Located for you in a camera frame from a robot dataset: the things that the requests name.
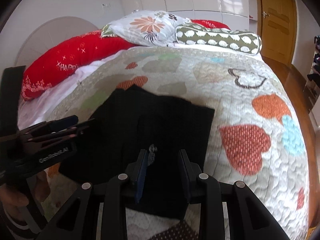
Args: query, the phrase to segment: door handle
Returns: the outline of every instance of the door handle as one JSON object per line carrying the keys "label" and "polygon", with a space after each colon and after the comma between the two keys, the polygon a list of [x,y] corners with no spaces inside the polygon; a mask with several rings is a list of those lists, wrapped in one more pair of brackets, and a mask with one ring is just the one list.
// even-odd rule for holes
{"label": "door handle", "polygon": [[270,16],[270,15],[267,14],[265,11],[263,11],[263,17],[266,18],[266,16]]}

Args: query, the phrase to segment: human hand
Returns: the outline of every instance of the human hand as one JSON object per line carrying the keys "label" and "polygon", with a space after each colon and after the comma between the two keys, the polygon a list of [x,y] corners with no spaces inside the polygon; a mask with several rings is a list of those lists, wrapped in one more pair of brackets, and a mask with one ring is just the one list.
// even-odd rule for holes
{"label": "human hand", "polygon": [[[36,176],[36,186],[32,192],[36,200],[43,202],[50,194],[50,187],[47,181],[47,174],[41,171]],[[16,190],[14,187],[7,186],[6,184],[0,187],[0,201],[8,214],[17,220],[23,221],[23,217],[18,207],[27,206],[29,204],[28,198]]]}

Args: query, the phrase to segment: wooden door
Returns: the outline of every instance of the wooden door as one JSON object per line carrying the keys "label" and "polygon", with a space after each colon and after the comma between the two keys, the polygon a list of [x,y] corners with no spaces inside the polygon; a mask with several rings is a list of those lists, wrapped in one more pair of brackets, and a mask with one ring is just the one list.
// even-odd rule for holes
{"label": "wooden door", "polygon": [[295,0],[261,0],[261,3],[261,54],[289,66],[296,39]]}

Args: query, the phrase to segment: red pillow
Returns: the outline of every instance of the red pillow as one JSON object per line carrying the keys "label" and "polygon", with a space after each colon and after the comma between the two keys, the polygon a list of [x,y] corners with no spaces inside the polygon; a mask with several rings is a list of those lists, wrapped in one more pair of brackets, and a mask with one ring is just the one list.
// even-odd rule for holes
{"label": "red pillow", "polygon": [[222,28],[226,28],[228,30],[230,30],[230,28],[221,23],[221,22],[216,22],[216,21],[211,21],[211,20],[191,20],[191,22],[193,23],[198,23],[206,28],[211,28],[211,29],[214,29],[214,28],[219,28],[219,29],[222,29]]}
{"label": "red pillow", "polygon": [[37,98],[77,68],[111,56],[121,49],[137,46],[120,37],[101,38],[100,35],[98,30],[73,37],[44,53],[24,72],[22,98],[25,101]]}

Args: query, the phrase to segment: black cloth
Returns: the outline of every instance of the black cloth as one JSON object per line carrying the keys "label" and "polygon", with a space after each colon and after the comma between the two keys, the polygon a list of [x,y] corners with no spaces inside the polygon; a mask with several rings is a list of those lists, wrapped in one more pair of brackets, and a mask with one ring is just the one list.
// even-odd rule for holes
{"label": "black cloth", "polygon": [[318,65],[320,64],[320,54],[319,53],[315,54],[313,62],[318,64]]}
{"label": "black cloth", "polygon": [[317,73],[307,75],[310,81],[314,81],[318,87],[320,87],[320,75]]}
{"label": "black cloth", "polygon": [[318,72],[318,73],[320,73],[320,65],[314,65],[313,66],[314,67],[314,69]]}
{"label": "black cloth", "polygon": [[203,169],[213,115],[213,109],[181,98],[156,96],[137,86],[117,89],[91,116],[101,121],[101,138],[83,143],[59,171],[79,183],[107,182],[135,162],[140,149],[148,150],[154,144],[157,152],[147,168],[142,198],[128,207],[183,219],[187,202],[177,154],[185,149],[190,161]]}

